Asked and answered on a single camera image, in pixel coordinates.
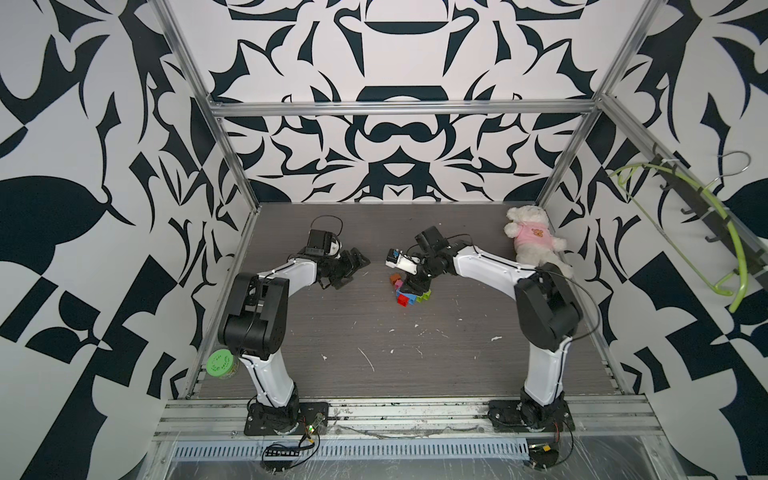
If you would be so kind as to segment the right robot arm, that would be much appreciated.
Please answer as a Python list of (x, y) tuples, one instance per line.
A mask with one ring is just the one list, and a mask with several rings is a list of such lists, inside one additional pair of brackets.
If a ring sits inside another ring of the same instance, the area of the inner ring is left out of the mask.
[(517, 406), (520, 423), (543, 430), (565, 416), (563, 376), (569, 349), (579, 339), (585, 312), (574, 289), (576, 282), (556, 265), (521, 264), (488, 253), (473, 242), (452, 241), (436, 227), (420, 232), (412, 254), (391, 249), (386, 265), (403, 273), (398, 302), (422, 298), (431, 283), (447, 274), (491, 287), (515, 302), (519, 327), (529, 343), (528, 370)]

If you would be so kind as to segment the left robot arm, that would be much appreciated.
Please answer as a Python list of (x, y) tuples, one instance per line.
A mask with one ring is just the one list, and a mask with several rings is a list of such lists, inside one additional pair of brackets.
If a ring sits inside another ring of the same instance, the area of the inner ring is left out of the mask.
[(369, 264), (359, 249), (346, 250), (337, 234), (312, 229), (307, 244), (284, 264), (236, 276), (217, 339), (245, 367), (255, 387), (249, 414), (270, 429), (288, 432), (300, 422), (298, 387), (281, 352), (290, 297), (315, 284), (340, 289)]

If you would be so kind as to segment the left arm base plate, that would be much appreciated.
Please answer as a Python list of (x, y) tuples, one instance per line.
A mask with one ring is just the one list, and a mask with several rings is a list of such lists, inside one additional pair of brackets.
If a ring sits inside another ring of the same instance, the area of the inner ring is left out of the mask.
[(308, 427), (323, 429), (328, 424), (327, 402), (305, 402), (284, 407), (268, 407), (258, 402), (247, 407), (243, 433), (245, 436), (290, 435), (303, 433)]

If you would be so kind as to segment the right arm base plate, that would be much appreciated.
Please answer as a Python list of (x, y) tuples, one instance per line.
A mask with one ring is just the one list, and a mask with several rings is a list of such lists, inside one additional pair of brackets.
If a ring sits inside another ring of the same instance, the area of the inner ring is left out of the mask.
[(491, 400), (487, 418), (499, 431), (567, 433), (575, 430), (573, 416), (563, 395), (541, 406), (525, 397), (521, 400)]

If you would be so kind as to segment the blue long lego brick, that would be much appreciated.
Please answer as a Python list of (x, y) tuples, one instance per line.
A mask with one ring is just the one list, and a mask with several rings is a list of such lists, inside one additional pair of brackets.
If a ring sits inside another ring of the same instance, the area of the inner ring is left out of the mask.
[(416, 303), (416, 302), (417, 302), (417, 301), (416, 301), (416, 299), (418, 298), (418, 296), (417, 296), (417, 295), (414, 295), (414, 294), (410, 294), (410, 293), (404, 293), (404, 292), (402, 292), (401, 290), (396, 290), (396, 298), (397, 298), (399, 295), (403, 295), (403, 296), (407, 297), (407, 298), (409, 299), (409, 305), (410, 305), (410, 304), (413, 304), (413, 303)]

